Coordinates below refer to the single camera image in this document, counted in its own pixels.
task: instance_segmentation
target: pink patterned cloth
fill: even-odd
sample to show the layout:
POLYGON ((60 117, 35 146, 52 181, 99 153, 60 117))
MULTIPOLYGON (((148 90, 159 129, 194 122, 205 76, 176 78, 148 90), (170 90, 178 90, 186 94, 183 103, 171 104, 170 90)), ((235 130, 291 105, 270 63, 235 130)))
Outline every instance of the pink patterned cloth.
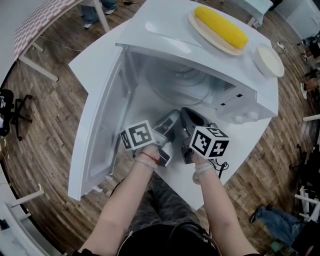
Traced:
POLYGON ((76 0, 45 0, 28 18, 16 29, 14 35, 14 60, 17 60, 28 43, 38 32, 62 13, 76 0))

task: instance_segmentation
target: corn on the cob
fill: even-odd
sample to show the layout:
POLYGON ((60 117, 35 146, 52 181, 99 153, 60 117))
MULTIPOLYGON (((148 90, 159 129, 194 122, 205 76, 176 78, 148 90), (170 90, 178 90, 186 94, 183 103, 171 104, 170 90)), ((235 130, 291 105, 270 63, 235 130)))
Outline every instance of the corn on the cob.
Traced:
POLYGON ((199 6, 194 10, 195 15, 209 28, 236 48, 243 49, 248 41, 248 36, 235 24, 222 17, 217 12, 199 6))

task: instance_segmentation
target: wooden floor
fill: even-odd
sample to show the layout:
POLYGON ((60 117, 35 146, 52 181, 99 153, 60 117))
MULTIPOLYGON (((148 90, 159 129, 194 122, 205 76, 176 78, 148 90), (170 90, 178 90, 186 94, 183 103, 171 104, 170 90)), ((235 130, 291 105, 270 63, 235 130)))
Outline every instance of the wooden floor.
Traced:
MULTIPOLYGON (((243 22, 250 19, 248 13, 227 0, 224 4, 219 0, 203 3, 243 22)), ((119 1, 119 8, 107 17, 109 26, 114 28, 128 20, 138 8, 138 4, 124 6, 119 1)), ((100 23, 89 30, 84 30, 82 25, 77 11, 72 9, 43 36, 83 50, 103 35, 103 29, 100 23)), ((289 165, 298 159, 296 144, 311 151, 317 123, 303 123, 302 118, 317 113, 317 110, 315 103, 304 100, 300 93, 299 82, 307 67, 295 46, 298 37, 294 31, 276 12, 265 16, 264 24, 258 31, 268 37, 273 45, 284 41, 286 47, 286 54, 280 55, 286 68, 285 75, 278 80, 279 114, 272 119, 256 147, 225 188, 245 235, 262 252, 269 248, 273 239, 259 223, 249 224, 248 218, 259 204, 270 202, 289 213, 293 211, 294 191, 289 189, 293 174, 289 171, 289 165)), ((78 52, 42 38, 37 43, 45 51, 40 53, 31 49, 28 56, 57 74, 59 81, 52 82, 22 62, 14 67, 4 87, 20 98, 25 94, 33 95, 25 107, 33 123, 21 123, 23 141, 15 138, 13 128, 5 138, 5 167, 20 197, 35 192, 41 184, 46 194, 27 203, 26 207, 52 242, 71 254, 90 235, 108 199, 106 194, 129 170, 131 161, 127 155, 118 158, 116 180, 103 183, 103 193, 91 192, 80 202, 68 197, 72 151, 87 93, 68 67, 78 52)), ((198 213, 203 225, 208 227, 204 210, 198 213)))

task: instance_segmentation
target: red string bracelet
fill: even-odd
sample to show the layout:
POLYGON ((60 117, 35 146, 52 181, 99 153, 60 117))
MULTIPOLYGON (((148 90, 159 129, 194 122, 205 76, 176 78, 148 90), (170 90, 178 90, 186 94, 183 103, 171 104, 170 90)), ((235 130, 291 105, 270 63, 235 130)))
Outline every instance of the red string bracelet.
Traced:
POLYGON ((148 156, 149 158, 151 158, 151 159, 155 162, 155 164, 156 164, 157 166, 159 165, 159 160, 156 159, 155 157, 152 157, 151 155, 148 155, 148 154, 145 153, 145 152, 140 152, 140 154, 144 154, 144 155, 148 156))

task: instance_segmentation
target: bracelet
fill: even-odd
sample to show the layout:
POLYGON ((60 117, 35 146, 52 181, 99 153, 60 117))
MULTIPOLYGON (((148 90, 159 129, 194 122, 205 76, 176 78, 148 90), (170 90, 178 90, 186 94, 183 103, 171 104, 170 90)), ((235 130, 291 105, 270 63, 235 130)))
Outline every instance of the bracelet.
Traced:
POLYGON ((145 152, 140 152, 140 154, 144 154, 144 155, 148 156, 149 158, 151 158, 151 159, 155 162, 155 164, 156 164, 157 166, 159 165, 159 160, 156 159, 155 157, 153 157, 153 156, 151 156, 151 155, 148 155, 148 154, 145 153, 145 152))
POLYGON ((141 158, 140 156, 137 156, 135 159, 134 159, 135 162, 139 162, 139 163, 142 163, 144 164, 145 166, 148 166, 148 167, 151 167, 153 170, 157 169, 158 168, 158 165, 156 165, 154 162, 150 162, 146 159, 143 159, 141 158))
POLYGON ((205 162, 195 166, 195 172, 199 175, 203 174, 205 171, 213 168, 214 166, 210 162, 205 162))

